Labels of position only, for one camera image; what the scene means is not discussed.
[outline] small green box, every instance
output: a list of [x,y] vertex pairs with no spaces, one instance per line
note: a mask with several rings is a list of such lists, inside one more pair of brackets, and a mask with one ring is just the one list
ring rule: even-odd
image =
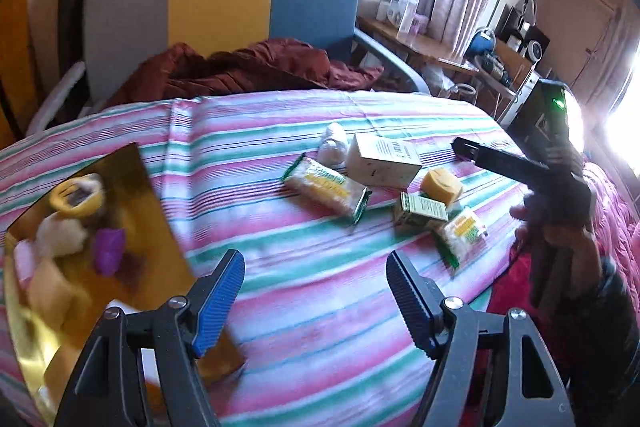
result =
[[433,220],[446,223],[449,220],[444,203],[421,196],[412,196],[403,192],[394,207],[394,223],[396,225],[413,225],[426,227]]

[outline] white box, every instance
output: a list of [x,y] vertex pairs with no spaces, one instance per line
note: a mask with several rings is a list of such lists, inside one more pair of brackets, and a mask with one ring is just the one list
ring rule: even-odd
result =
[[409,142],[356,134],[349,147],[346,167],[348,177],[363,185],[407,188],[422,163]]

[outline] golden mirror tray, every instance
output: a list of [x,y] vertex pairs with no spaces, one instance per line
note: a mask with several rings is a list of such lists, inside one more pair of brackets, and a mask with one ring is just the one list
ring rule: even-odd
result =
[[[156,197],[137,144],[129,144],[76,172],[72,177],[97,173],[102,179],[106,219],[126,232],[126,252],[134,277],[104,277],[93,268],[90,243],[81,253],[55,259],[78,295],[60,331],[49,328],[29,308],[18,284],[14,248],[24,239],[34,240],[42,220],[53,213],[50,191],[33,203],[8,228],[5,238],[4,298],[15,354],[27,388],[44,420],[53,425],[55,411],[43,399],[44,373],[62,343],[82,349],[107,304],[117,299],[139,311],[158,308],[174,295],[185,295],[195,281]],[[198,360],[205,385],[219,380],[244,363],[242,354],[225,328],[216,346]],[[147,383],[152,409],[162,409],[159,388]]]

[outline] bed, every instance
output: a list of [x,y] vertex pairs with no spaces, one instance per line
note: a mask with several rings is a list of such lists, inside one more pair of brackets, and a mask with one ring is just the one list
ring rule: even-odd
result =
[[[447,166],[462,179],[462,202],[489,231],[464,269],[447,270],[429,233],[394,229],[395,189],[374,188],[353,227],[283,187],[287,166],[302,152],[314,156],[332,121],[348,135],[414,143],[425,168],[410,192],[429,167]],[[431,363],[413,346],[388,289],[386,256],[401,250],[445,295],[471,301],[508,265],[516,226],[508,208],[524,193],[516,182],[456,161],[456,136],[518,153],[478,108],[420,94],[259,92],[116,107],[0,152],[0,241],[53,185],[137,142],[194,272],[210,272],[227,248],[246,260],[229,326],[248,362],[237,380],[210,390],[222,424],[407,425]],[[2,308],[0,390],[27,421],[43,425],[7,328]]]

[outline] white plush toy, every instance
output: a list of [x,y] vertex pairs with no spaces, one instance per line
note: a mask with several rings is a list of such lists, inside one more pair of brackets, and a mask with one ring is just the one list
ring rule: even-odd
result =
[[36,251],[41,257],[62,257],[78,253],[88,232],[77,219],[64,219],[54,212],[45,217],[36,232]]
[[325,167],[337,167],[346,160],[348,150],[347,133],[339,123],[330,123],[322,134],[318,162]]

